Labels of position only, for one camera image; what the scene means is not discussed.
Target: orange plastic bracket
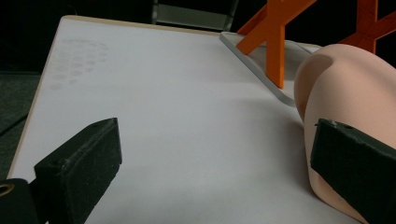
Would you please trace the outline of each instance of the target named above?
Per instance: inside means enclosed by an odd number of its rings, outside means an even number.
[[[396,31],[396,11],[377,20],[378,0],[358,0],[356,33],[341,40],[375,54],[376,40]]]
[[[266,41],[265,73],[283,89],[285,64],[285,26],[316,0],[268,0],[238,34],[245,37],[236,45],[245,55]]]

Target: white table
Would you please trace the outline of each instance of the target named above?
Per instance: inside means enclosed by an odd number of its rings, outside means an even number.
[[[9,177],[116,117],[123,164],[87,223],[358,223],[311,190],[303,125],[219,34],[64,17]]]

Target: dark floor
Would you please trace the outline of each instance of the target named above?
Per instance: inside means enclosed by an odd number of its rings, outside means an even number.
[[[0,72],[0,180],[7,178],[39,79],[38,73]]]

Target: black rubber pad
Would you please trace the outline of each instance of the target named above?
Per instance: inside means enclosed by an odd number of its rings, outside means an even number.
[[[311,167],[369,223],[396,223],[394,148],[344,123],[319,119]]]
[[[89,125],[35,166],[49,223],[84,223],[121,164],[117,119]]]

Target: skin-colored silicone model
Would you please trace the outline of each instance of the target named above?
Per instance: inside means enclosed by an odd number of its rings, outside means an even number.
[[[294,99],[304,122],[313,191],[330,206],[367,223],[310,167],[315,124],[319,118],[343,122],[396,148],[396,69],[367,50],[343,44],[329,45],[299,66]]]

